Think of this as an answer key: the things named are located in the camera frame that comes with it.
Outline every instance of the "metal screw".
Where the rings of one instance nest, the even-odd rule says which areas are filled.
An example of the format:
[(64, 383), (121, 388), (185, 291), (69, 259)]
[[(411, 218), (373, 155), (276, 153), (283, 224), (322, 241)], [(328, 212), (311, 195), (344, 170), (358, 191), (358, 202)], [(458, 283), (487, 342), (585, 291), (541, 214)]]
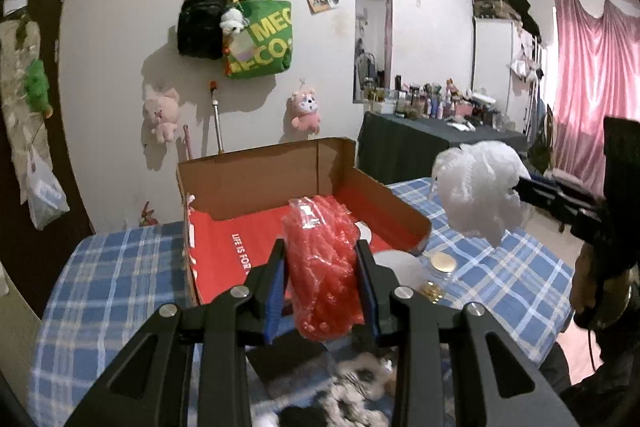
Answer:
[(160, 306), (160, 316), (164, 318), (173, 317), (178, 312), (178, 306), (175, 304), (163, 304)]
[(238, 285), (238, 286), (234, 286), (233, 288), (231, 288), (231, 296), (235, 297), (236, 299), (243, 299), (246, 296), (249, 295), (249, 293), (251, 293), (249, 291), (249, 288), (247, 288), (244, 285)]
[(394, 290), (394, 295), (399, 299), (410, 299), (414, 296), (414, 291), (409, 286), (398, 286)]
[(465, 310), (469, 315), (481, 317), (484, 315), (485, 307), (479, 302), (469, 302), (469, 304), (465, 306)]

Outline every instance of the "pink stuffed toy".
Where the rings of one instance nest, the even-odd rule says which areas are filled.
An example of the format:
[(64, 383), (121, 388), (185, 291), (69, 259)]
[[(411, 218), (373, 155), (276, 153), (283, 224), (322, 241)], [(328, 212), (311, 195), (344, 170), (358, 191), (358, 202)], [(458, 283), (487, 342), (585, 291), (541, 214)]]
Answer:
[(180, 116), (178, 102), (180, 102), (180, 95), (173, 88), (167, 92), (155, 93), (155, 96), (148, 98), (145, 102), (146, 115), (154, 126), (151, 132), (156, 135), (158, 143), (174, 140)]
[(316, 102), (315, 89), (297, 91), (291, 95), (291, 106), (296, 117), (291, 120), (293, 128), (299, 131), (320, 132), (320, 114)]

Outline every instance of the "black backpack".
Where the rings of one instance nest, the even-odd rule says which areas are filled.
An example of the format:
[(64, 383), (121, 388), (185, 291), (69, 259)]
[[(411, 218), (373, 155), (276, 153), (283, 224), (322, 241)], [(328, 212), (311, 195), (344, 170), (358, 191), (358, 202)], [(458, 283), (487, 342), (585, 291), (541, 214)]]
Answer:
[(178, 19), (180, 55), (222, 57), (220, 18), (225, 7), (226, 0), (184, 0)]

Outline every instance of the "white plastic bag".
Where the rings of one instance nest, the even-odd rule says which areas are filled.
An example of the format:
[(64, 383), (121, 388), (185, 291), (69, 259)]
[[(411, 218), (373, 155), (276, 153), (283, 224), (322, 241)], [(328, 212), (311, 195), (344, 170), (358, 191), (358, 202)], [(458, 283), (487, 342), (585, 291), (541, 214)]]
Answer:
[(69, 211), (64, 190), (53, 171), (33, 148), (29, 151), (27, 165), (27, 201), (36, 230), (42, 230)]
[(520, 227), (529, 205), (513, 187), (529, 172), (507, 144), (462, 144), (438, 154), (431, 173), (449, 226), (466, 237), (484, 237), (498, 247), (505, 230)]

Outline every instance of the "white plush toy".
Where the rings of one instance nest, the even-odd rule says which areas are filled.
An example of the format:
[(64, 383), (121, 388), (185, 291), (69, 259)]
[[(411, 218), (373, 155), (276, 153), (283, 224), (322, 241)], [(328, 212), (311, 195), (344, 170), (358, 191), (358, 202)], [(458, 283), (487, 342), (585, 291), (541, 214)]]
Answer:
[(238, 35), (244, 30), (249, 21), (244, 18), (242, 12), (238, 8), (230, 8), (223, 13), (220, 19), (220, 27), (224, 36)]

